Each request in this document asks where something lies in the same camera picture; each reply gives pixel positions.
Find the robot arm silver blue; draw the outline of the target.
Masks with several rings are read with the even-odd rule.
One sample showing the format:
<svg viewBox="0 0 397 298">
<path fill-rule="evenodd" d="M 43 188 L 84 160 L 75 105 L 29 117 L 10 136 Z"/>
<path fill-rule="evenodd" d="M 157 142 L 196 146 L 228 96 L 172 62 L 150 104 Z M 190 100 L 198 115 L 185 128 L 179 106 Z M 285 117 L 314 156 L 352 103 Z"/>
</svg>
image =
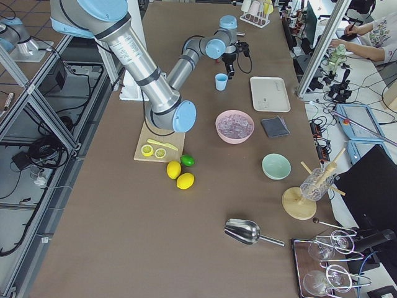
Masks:
<svg viewBox="0 0 397 298">
<path fill-rule="evenodd" d="M 234 16 L 223 16 L 213 36 L 188 39 L 176 65 L 163 77 L 133 30 L 126 1 L 51 1 L 50 9 L 57 32 L 96 38 L 110 47 L 149 99 L 146 115 L 159 129 L 182 133 L 194 126 L 195 105 L 184 100 L 179 89 L 202 56 L 224 58 L 228 76 L 234 75 L 238 28 Z"/>
<path fill-rule="evenodd" d="M 53 44 L 32 37 L 17 17 L 1 19 L 1 46 L 14 61 L 38 63 Z"/>
</svg>

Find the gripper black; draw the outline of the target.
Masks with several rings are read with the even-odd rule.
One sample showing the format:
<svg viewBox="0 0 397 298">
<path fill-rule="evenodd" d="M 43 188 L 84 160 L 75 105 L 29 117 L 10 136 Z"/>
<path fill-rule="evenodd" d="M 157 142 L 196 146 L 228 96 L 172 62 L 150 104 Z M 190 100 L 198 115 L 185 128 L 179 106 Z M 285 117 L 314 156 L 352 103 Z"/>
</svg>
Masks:
<svg viewBox="0 0 397 298">
<path fill-rule="evenodd" d="M 228 79 L 233 79 L 233 76 L 234 76 L 233 64 L 236 61 L 237 57 L 238 57 L 238 53 L 236 51 L 231 52 L 231 53 L 224 53 L 221 56 L 221 59 L 226 66 L 226 74 L 228 76 Z"/>
</svg>

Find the person forearm white sleeve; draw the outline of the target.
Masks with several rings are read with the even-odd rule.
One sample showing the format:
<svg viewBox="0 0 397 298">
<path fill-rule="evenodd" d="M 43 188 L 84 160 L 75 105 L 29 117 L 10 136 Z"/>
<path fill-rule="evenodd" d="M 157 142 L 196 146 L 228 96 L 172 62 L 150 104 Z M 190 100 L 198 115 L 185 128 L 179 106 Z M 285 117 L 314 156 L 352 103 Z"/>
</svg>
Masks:
<svg viewBox="0 0 397 298">
<path fill-rule="evenodd" d="M 339 45 L 344 45 L 348 52 L 352 52 L 362 58 L 368 58 L 373 62 L 388 63 L 396 61 L 396 43 L 390 46 L 376 48 L 347 42 L 341 39 L 332 39 L 329 44 L 332 48 L 336 48 Z"/>
</svg>

